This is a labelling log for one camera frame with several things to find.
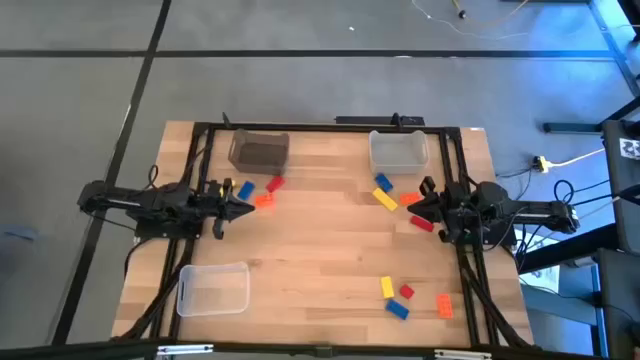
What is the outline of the black diagonal beam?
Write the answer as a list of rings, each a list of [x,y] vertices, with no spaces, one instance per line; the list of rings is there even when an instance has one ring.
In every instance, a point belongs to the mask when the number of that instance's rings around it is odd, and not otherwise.
[[[586,258],[594,255],[599,249],[616,250],[617,248],[617,227],[615,224],[609,224],[527,253],[523,257],[518,273],[526,274],[571,260]]]

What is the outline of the white plastic bin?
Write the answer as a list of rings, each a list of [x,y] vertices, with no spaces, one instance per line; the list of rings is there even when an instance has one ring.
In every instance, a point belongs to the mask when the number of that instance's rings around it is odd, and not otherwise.
[[[429,161],[424,132],[380,133],[368,137],[369,164],[376,175],[413,175],[423,171]]]

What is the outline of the black bar on table edge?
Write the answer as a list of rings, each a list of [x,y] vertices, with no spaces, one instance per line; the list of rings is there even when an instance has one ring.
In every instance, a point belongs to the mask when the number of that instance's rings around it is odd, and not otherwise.
[[[340,125],[397,125],[403,126],[424,126],[426,124],[423,117],[408,116],[394,113],[389,116],[336,116],[336,124]]]

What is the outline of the black table frame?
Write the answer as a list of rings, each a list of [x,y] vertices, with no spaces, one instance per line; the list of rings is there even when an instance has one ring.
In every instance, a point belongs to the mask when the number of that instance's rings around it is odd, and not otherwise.
[[[372,195],[368,130],[337,125],[257,124],[290,137],[284,185],[274,204],[228,224],[222,240],[204,233],[195,265],[245,262],[250,302],[242,313],[180,318],[173,303],[160,331],[214,343],[466,347],[488,342],[482,315],[466,317],[465,289],[452,245],[410,223],[404,207],[387,210]],[[385,310],[380,278],[406,320]],[[415,294],[402,297],[407,284]],[[449,294],[454,318],[438,316]]]

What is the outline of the clear grey plastic bin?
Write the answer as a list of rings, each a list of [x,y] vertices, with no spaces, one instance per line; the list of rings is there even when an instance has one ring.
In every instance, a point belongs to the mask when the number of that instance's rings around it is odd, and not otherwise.
[[[280,176],[286,170],[289,145],[286,133],[269,135],[238,129],[231,140],[228,160],[242,173]]]

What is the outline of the black floor stand leg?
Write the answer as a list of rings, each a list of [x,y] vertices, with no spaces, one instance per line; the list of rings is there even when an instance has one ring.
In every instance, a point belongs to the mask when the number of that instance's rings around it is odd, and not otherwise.
[[[542,124],[544,133],[570,133],[570,134],[591,134],[601,133],[606,121],[623,120],[627,115],[640,109],[640,96],[635,97],[629,103],[616,110],[599,123],[567,123],[567,122],[545,122]]]

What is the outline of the black overhead crossbeam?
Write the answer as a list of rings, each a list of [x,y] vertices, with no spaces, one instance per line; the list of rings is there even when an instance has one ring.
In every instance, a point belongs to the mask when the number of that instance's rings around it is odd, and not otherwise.
[[[436,349],[453,349],[491,353],[493,360],[621,360],[598,356],[552,352],[534,347],[512,348],[497,345],[477,345],[471,348],[433,347],[384,347],[349,345],[291,345],[291,344],[248,344],[228,342],[176,342],[171,338],[142,340],[109,340],[103,342],[47,345],[27,348],[0,349],[0,360],[132,360],[156,357],[162,345],[213,344],[219,353],[260,353],[284,354],[289,356],[311,356],[331,359],[340,356],[398,356],[435,360]]]

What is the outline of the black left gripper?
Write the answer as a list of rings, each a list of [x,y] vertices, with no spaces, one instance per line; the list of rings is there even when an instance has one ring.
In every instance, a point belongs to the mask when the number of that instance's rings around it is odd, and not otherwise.
[[[212,233],[217,240],[222,240],[224,237],[223,223],[226,220],[226,202],[229,207],[227,210],[228,221],[234,221],[248,215],[255,209],[253,205],[236,198],[228,199],[228,192],[228,181],[222,183],[210,181],[206,183],[206,191],[201,195],[203,212],[206,216],[214,218]]]

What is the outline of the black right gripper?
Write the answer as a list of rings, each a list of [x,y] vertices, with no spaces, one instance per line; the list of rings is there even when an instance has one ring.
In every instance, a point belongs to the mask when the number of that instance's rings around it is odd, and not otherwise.
[[[459,182],[446,184],[441,192],[435,191],[435,181],[426,176],[420,191],[424,197],[407,206],[408,211],[431,223],[439,223],[443,229],[439,237],[444,243],[455,243],[464,225],[464,187]]]

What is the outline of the long yellow block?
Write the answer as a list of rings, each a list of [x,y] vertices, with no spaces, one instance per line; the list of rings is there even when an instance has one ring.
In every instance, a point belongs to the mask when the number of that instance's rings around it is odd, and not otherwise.
[[[372,191],[372,195],[378,200],[387,210],[395,211],[398,204],[381,188],[376,188]]]

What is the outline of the silver metal bracket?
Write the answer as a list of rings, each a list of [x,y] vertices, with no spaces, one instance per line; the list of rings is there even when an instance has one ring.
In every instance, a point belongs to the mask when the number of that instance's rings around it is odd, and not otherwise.
[[[435,360],[493,360],[491,353],[462,351],[453,349],[436,349]]]
[[[159,357],[171,357],[191,354],[207,354],[214,351],[213,344],[162,345],[157,348]]]

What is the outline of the black and white tag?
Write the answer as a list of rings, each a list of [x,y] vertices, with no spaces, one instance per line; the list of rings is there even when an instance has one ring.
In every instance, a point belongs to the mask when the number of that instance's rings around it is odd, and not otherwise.
[[[640,160],[640,140],[619,139],[620,156],[633,160]]]

